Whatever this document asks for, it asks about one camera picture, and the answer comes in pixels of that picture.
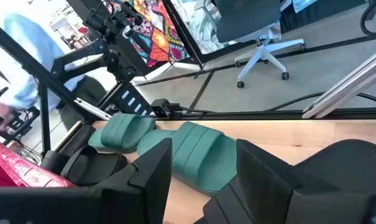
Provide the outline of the red plastic bin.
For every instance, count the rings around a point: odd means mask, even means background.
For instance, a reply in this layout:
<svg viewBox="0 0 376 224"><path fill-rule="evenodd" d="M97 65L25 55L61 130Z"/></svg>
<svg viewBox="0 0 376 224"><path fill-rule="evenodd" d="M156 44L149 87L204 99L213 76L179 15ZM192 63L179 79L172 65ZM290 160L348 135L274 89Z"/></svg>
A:
<svg viewBox="0 0 376 224"><path fill-rule="evenodd" d="M74 187L0 143L0 187Z"/></svg>

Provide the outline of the black frame post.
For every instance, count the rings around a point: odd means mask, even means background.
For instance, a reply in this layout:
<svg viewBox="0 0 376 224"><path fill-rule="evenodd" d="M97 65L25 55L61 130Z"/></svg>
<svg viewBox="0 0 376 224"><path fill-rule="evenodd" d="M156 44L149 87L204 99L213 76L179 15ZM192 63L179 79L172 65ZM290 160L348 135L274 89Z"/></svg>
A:
<svg viewBox="0 0 376 224"><path fill-rule="evenodd" d="M41 114L41 130L42 130L42 158L51 150L50 143L50 123L48 112L48 88L43 81L39 81L40 96L40 114Z"/></svg>

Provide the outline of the colourful patterned cloth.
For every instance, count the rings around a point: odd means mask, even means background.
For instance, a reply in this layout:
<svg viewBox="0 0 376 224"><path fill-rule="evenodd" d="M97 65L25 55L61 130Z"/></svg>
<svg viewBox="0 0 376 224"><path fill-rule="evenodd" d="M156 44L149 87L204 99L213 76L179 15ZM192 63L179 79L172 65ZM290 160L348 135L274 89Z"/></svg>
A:
<svg viewBox="0 0 376 224"><path fill-rule="evenodd" d="M149 46L146 53L136 41L129 39L148 67L159 62L179 62L190 57L162 0L109 0L108 11L118 10L128 2L143 17L136 28L138 36Z"/></svg>

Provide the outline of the office chair with white base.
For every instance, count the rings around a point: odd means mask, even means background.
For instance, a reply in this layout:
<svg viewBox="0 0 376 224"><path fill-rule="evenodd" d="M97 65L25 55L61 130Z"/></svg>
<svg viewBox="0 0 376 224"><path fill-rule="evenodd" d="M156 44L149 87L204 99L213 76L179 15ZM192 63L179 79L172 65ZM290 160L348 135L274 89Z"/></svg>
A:
<svg viewBox="0 0 376 224"><path fill-rule="evenodd" d="M260 37L268 32L270 25L281 18L282 11L292 3L292 0L212 0L212 2L221 15L216 28L218 41L244 43L254 40L257 42L253 51L234 59L237 67L241 66L244 59L248 60L237 77L237 87L244 87L242 79L259 60L274 64L282 71L282 79L288 80L290 74L285 66L272 55L272 52L293 45L299 45L301 51L304 52L306 51L304 40L271 43L270 37L264 40Z"/></svg>

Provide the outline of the person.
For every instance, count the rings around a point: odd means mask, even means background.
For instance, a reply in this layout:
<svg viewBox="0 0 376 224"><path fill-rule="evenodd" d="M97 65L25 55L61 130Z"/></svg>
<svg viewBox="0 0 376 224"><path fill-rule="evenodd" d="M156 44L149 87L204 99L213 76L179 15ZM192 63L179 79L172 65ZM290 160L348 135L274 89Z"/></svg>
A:
<svg viewBox="0 0 376 224"><path fill-rule="evenodd" d="M8 122L14 110L58 110L62 123L71 128L82 120L79 98L96 105L106 94L97 79L83 73L64 78L52 68L65 55L53 34L28 13L0 9L0 72L10 82L0 96L0 117Z"/></svg>

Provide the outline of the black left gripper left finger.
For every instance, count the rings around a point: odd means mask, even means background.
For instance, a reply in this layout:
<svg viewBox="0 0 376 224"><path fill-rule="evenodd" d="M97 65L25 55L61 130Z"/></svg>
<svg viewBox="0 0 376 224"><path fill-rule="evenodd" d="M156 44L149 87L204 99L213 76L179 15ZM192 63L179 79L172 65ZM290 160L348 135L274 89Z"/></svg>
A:
<svg viewBox="0 0 376 224"><path fill-rule="evenodd" d="M165 138L94 187L103 224L162 224L172 177L172 140Z"/></svg>

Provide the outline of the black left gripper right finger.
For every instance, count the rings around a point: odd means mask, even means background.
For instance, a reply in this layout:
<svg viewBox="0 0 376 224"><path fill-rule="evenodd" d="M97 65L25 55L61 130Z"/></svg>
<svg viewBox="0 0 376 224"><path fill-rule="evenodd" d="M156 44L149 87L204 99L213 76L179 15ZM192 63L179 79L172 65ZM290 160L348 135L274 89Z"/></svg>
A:
<svg viewBox="0 0 376 224"><path fill-rule="evenodd" d="M203 207L203 224L312 224L315 199L338 188L247 140L237 144L237 174Z"/></svg>

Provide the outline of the silver aluminium extrusion bar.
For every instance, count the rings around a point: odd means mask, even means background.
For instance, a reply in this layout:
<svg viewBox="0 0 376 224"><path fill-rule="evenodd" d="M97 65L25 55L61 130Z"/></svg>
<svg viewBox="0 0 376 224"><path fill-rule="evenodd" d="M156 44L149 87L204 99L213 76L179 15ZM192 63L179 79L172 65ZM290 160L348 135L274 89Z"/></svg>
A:
<svg viewBox="0 0 376 224"><path fill-rule="evenodd" d="M375 83L376 53L312 102L302 118L323 118Z"/></svg>

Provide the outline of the black control box white labels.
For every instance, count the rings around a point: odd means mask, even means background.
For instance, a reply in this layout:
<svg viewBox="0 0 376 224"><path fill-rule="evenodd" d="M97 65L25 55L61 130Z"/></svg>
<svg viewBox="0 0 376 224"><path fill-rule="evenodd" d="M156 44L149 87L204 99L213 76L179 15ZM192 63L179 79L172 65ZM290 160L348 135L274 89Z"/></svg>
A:
<svg viewBox="0 0 376 224"><path fill-rule="evenodd" d="M132 83L117 83L99 101L97 107L110 115L120 112L146 116L152 112L147 100Z"/></svg>

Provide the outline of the black frame rail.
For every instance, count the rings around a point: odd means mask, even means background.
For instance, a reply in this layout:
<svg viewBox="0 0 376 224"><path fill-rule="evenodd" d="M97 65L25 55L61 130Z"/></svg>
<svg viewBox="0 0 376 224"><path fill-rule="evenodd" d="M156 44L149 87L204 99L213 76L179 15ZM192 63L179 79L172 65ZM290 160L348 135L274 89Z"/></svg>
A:
<svg viewBox="0 0 376 224"><path fill-rule="evenodd" d="M240 121L240 120L301 120L302 110L246 111L227 113L191 113L171 118L157 118L159 121ZM376 108L336 109L322 119L376 119Z"/></svg>

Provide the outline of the green rubber slide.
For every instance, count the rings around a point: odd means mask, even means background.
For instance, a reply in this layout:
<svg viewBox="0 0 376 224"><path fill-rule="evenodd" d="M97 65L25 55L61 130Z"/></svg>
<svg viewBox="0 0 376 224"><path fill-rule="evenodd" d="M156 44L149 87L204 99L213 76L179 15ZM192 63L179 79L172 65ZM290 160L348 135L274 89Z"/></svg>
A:
<svg viewBox="0 0 376 224"><path fill-rule="evenodd" d="M140 140L138 155L166 138L172 140L172 174L192 189L213 196L236 176L236 140L222 131L189 121L177 130L155 129Z"/></svg>
<svg viewBox="0 0 376 224"><path fill-rule="evenodd" d="M91 135L88 145L99 151L132 153L137 150L140 140L154 128L155 121L151 117L116 113L104 127Z"/></svg>

